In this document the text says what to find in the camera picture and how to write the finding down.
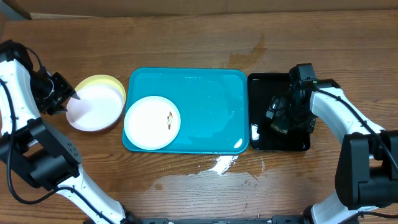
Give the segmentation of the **green yellow sponge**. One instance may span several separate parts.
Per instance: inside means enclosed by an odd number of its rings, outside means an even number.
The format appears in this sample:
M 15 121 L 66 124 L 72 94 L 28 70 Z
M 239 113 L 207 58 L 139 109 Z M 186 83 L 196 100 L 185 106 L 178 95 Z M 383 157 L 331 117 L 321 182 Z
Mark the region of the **green yellow sponge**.
M 271 124 L 271 128 L 282 134 L 287 134 L 289 131 L 289 122 L 283 120 L 275 120 Z

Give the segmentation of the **white plate top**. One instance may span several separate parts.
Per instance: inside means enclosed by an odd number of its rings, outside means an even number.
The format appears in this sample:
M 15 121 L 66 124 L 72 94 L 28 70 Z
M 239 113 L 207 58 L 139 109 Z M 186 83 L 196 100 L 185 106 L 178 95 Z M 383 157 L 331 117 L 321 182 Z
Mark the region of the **white plate top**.
M 122 94 L 113 86 L 90 85 L 77 91 L 80 98 L 71 98 L 66 118 L 75 129 L 86 132 L 101 131 L 112 126 L 124 108 Z

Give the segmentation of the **white plate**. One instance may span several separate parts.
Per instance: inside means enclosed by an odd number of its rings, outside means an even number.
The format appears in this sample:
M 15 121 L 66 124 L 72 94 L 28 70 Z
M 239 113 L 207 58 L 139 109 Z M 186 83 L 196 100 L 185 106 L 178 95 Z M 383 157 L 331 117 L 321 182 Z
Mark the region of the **white plate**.
M 124 108 L 122 94 L 113 86 L 90 85 L 77 91 L 80 98 L 71 98 L 66 118 L 75 129 L 86 132 L 101 131 L 112 126 Z
M 126 112 L 124 133 L 139 149 L 154 151 L 168 146 L 178 135 L 182 119 L 178 108 L 162 96 L 147 96 Z

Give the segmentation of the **yellow-green plate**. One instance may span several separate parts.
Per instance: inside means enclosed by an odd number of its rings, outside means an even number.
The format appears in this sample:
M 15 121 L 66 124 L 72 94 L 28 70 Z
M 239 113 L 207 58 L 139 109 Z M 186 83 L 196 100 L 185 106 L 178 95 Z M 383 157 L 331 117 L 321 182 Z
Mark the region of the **yellow-green plate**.
M 90 105 L 115 105 L 123 108 L 126 104 L 126 91 L 122 83 L 110 75 L 93 75 L 81 81 L 75 91 L 89 101 Z

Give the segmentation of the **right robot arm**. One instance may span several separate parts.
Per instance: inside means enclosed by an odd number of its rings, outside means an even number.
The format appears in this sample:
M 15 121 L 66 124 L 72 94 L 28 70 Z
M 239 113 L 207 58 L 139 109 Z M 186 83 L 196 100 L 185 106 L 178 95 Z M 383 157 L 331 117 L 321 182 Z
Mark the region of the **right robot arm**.
M 320 118 L 341 144 L 335 190 L 307 207 L 298 223 L 357 223 L 397 203 L 397 131 L 386 131 L 367 119 L 334 80 L 300 80 L 287 92 L 275 94 L 267 116 L 278 131 L 294 129 Z

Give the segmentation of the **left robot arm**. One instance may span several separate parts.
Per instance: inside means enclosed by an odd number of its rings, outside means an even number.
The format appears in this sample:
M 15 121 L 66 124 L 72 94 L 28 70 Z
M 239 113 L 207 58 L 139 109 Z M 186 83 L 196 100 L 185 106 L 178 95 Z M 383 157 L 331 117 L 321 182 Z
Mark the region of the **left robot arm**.
M 139 223 L 88 176 L 79 150 L 43 114 L 66 112 L 77 93 L 59 73 L 30 58 L 33 50 L 13 40 L 1 43 L 1 160 L 7 186 L 20 203 L 35 205 L 59 194 L 92 223 Z

